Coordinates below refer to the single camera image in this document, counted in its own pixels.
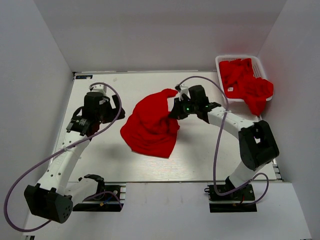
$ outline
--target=white tabletop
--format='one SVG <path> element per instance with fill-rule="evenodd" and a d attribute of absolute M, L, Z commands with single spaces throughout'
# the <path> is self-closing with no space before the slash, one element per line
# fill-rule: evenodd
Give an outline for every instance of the white tabletop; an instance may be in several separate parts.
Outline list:
<path fill-rule="evenodd" d="M 78 160 L 69 181 L 77 182 L 78 178 L 86 174 L 100 175 L 106 182 L 212 181 L 219 127 L 209 125 L 195 115 L 180 120 L 177 141 L 169 159 L 134 153 L 120 135 L 121 127 L 140 100 L 163 89 L 173 89 L 183 79 L 193 75 L 219 82 L 216 72 L 106 73 L 94 74 L 92 79 L 75 79 L 57 149 L 62 144 L 73 112 L 83 105 L 88 87 L 94 82 L 105 82 L 116 89 L 122 100 L 125 119 L 117 120 L 111 128 L 91 141 Z M 204 87 L 210 101 L 221 104 L 224 102 L 219 90 L 206 80 L 190 79 L 185 83 L 188 87 L 199 84 Z M 113 93 L 108 89 L 107 94 L 111 97 Z M 168 100 L 170 110 L 173 100 L 174 98 Z M 248 120 L 258 120 L 245 104 L 232 108 L 232 111 Z M 217 180 L 225 180 L 240 161 L 238 140 L 224 131 L 219 148 Z M 276 179 L 271 164 L 266 165 L 261 172 L 266 173 L 271 180 Z"/>

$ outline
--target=red towel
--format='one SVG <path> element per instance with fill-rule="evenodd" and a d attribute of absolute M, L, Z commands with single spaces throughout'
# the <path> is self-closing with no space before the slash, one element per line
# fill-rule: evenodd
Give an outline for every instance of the red towel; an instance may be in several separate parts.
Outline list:
<path fill-rule="evenodd" d="M 167 98 L 174 97 L 176 90 L 164 89 L 142 99 L 120 133 L 132 151 L 139 154 L 169 158 L 173 151 L 178 121 L 168 118 Z"/>
<path fill-rule="evenodd" d="M 251 58 L 219 63 L 225 95 L 230 99 L 243 99 L 252 114 L 259 116 L 266 99 L 274 94 L 274 85 L 261 77 L 254 77 Z"/>

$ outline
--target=white basket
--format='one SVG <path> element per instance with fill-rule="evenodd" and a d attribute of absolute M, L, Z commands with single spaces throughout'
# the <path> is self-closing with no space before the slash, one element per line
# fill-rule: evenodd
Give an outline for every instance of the white basket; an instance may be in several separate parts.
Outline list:
<path fill-rule="evenodd" d="M 219 63 L 222 61 L 232 61 L 232 60 L 236 60 L 236 59 L 251 59 L 254 77 L 267 79 L 267 76 L 265 74 L 265 71 L 264 71 L 261 63 L 260 63 L 260 60 L 256 56 L 250 56 L 250 55 L 221 55 L 221 56 L 217 56 L 215 58 L 216 71 L 218 73 L 220 88 L 222 89 L 223 92 L 225 92 L 225 90 L 224 90 L 224 86 L 222 84 Z M 272 96 L 268 97 L 266 100 L 270 101 L 271 99 L 272 99 Z M 229 102 L 244 102 L 244 100 L 241 98 L 228 98 L 228 101 Z"/>

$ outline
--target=white wall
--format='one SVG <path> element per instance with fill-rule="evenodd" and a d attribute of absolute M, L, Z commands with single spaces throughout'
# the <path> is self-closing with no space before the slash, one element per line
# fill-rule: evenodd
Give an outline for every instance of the white wall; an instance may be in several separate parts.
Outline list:
<path fill-rule="evenodd" d="M 288 0 L 259 58 L 274 84 L 264 118 L 278 164 L 292 182 L 312 239 L 320 240 L 320 2 Z"/>
<path fill-rule="evenodd" d="M 70 68 L 212 70 L 257 55 L 286 0 L 34 0 Z"/>
<path fill-rule="evenodd" d="M 72 72 L 32 0 L 1 1 L 0 5 L 0 204 L 12 183 L 48 156 L 68 100 Z M 9 214 L 24 226 L 28 207 L 24 188 L 43 169 L 18 185 Z M 0 214 L 1 239 L 20 239 Z"/>

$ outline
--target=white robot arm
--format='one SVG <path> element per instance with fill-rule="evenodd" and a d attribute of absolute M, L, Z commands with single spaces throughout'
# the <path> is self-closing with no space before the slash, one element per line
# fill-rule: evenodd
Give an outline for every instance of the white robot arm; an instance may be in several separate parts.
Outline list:
<path fill-rule="evenodd" d="M 95 85 L 84 97 L 84 105 L 78 108 L 66 128 L 61 148 L 65 152 L 53 159 L 46 172 L 35 186 L 28 185 L 24 197 L 33 215 L 64 223 L 70 216 L 73 206 L 86 197 L 104 191 L 104 179 L 88 174 L 79 182 L 67 187 L 68 180 L 80 155 L 91 139 L 85 140 L 99 130 L 101 123 L 109 123 L 119 112 L 120 104 L 116 95 L 112 96 L 115 108 L 106 95 L 106 86 Z M 125 111 L 121 109 L 117 118 L 123 119 Z M 72 148 L 66 146 L 85 140 Z"/>
<path fill-rule="evenodd" d="M 189 114 L 196 114 L 208 124 L 221 126 L 226 109 L 216 102 L 209 102 L 201 85 L 189 89 L 177 86 L 176 89 L 180 96 L 174 99 L 170 118 L 181 120 Z M 230 112 L 226 115 L 223 129 L 239 140 L 242 160 L 225 180 L 229 191 L 251 180 L 261 168 L 279 155 L 279 149 L 266 121 L 253 122 Z"/>

